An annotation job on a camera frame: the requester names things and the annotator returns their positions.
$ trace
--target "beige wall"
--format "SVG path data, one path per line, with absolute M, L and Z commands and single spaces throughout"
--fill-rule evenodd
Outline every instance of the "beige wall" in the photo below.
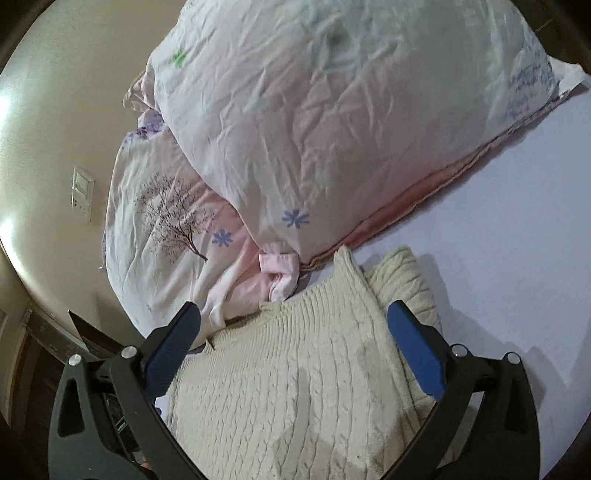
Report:
M 121 99 L 182 0 L 57 0 L 0 74 L 0 239 L 34 300 L 122 343 L 138 334 L 100 266 L 115 154 L 135 114 Z M 91 223 L 70 208 L 74 166 L 95 180 Z

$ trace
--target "cream knit sweater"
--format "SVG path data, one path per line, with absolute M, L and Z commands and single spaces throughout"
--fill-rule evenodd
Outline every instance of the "cream knit sweater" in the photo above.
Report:
M 398 299 L 438 324 L 408 248 L 366 277 L 341 248 L 324 283 L 263 305 L 187 357 L 173 435 L 210 480 L 381 477 L 433 406 L 385 321 Z

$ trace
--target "white bed sheet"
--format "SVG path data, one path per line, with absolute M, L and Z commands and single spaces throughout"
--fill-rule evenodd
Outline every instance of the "white bed sheet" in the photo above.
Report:
M 449 343 L 521 355 L 544 476 L 591 410 L 591 92 L 579 87 L 355 258 L 370 267 L 400 245 L 418 257 Z

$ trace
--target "pink pillowcase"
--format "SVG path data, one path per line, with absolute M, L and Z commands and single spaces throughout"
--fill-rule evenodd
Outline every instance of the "pink pillowcase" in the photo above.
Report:
M 309 269 L 452 181 L 556 84 L 507 0 L 191 0 L 126 104 L 159 109 L 256 244 Z
M 109 281 L 147 336 L 185 301 L 202 326 L 194 346 L 225 321 L 295 289 L 295 254 L 265 255 L 236 210 L 191 167 L 154 111 L 125 138 L 115 161 L 105 226 Z

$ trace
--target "light switch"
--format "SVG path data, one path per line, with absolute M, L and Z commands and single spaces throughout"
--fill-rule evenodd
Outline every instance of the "light switch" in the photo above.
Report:
M 94 189 L 95 181 L 84 170 L 75 167 L 72 178 L 72 210 L 78 211 L 87 223 L 90 222 Z

